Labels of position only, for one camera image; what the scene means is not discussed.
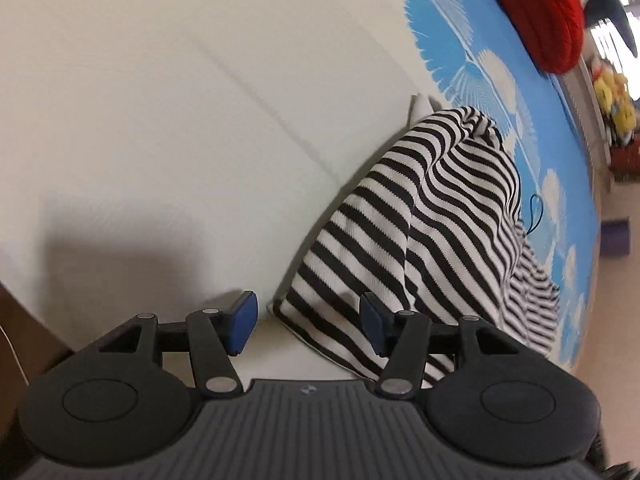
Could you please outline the dark teal plush shark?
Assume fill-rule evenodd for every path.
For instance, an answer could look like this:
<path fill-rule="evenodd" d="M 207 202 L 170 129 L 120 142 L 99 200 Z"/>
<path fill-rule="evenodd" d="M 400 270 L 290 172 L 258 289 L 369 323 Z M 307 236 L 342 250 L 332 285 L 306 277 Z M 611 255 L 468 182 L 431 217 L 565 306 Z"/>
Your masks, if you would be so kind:
<path fill-rule="evenodd" d="M 638 47 L 634 32 L 627 18 L 627 11 L 620 0 L 582 0 L 584 4 L 585 26 L 591 28 L 600 22 L 611 22 L 629 52 L 636 58 Z"/>

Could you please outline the black white striped garment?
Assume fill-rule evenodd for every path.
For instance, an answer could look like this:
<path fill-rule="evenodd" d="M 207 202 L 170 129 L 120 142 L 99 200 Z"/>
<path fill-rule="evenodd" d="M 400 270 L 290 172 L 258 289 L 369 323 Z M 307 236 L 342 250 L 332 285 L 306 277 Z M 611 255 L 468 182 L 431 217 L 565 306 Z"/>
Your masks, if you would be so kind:
<path fill-rule="evenodd" d="M 521 178 L 496 123 L 445 108 L 408 130 L 322 226 L 272 314 L 352 373 L 385 361 L 364 336 L 359 301 L 435 323 L 478 316 L 549 354 L 559 289 L 530 246 Z"/>

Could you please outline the blue white patterned bedsheet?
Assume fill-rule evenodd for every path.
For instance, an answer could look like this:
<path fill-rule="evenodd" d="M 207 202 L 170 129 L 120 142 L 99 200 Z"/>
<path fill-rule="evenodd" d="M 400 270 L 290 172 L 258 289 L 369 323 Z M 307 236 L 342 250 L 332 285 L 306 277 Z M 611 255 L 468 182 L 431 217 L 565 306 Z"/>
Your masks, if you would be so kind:
<path fill-rule="evenodd" d="M 1 0 L 1 278 L 80 348 L 140 311 L 269 304 L 413 96 L 498 122 L 584 338 L 582 139 L 496 0 Z"/>

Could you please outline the red knitted blanket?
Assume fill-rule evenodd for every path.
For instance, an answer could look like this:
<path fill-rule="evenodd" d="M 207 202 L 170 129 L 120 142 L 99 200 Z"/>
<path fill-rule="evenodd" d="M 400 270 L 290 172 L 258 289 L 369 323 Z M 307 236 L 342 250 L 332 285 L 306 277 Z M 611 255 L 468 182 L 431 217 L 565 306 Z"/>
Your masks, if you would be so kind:
<path fill-rule="evenodd" d="M 562 75 L 582 54 L 584 14 L 580 0 L 497 0 L 538 70 Z"/>

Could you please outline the yellow plush toys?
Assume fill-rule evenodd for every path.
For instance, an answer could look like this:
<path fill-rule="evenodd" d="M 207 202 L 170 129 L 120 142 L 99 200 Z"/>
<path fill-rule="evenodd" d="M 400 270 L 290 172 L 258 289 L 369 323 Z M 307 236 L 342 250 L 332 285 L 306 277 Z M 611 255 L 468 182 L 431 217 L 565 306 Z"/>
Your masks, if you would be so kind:
<path fill-rule="evenodd" d="M 605 58 L 590 61 L 593 91 L 604 120 L 610 129 L 612 144 L 622 148 L 634 140 L 639 125 L 638 112 L 628 90 L 628 79 Z"/>

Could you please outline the purple storage box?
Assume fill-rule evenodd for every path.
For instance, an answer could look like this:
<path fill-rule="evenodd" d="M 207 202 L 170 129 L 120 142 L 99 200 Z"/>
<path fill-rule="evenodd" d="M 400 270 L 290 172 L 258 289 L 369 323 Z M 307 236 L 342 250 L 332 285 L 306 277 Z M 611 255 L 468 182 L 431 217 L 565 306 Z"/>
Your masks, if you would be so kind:
<path fill-rule="evenodd" d="M 600 225 L 600 256 L 624 258 L 630 253 L 630 218 L 603 220 Z"/>

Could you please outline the dark red box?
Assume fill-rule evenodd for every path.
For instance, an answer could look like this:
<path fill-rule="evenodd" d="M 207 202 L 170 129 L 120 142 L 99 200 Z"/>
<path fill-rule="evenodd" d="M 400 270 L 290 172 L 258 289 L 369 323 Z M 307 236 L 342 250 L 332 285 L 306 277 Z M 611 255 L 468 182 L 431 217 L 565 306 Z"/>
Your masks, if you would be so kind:
<path fill-rule="evenodd" d="M 639 137 L 634 136 L 625 146 L 612 146 L 608 170 L 616 182 L 638 183 L 640 181 Z"/>

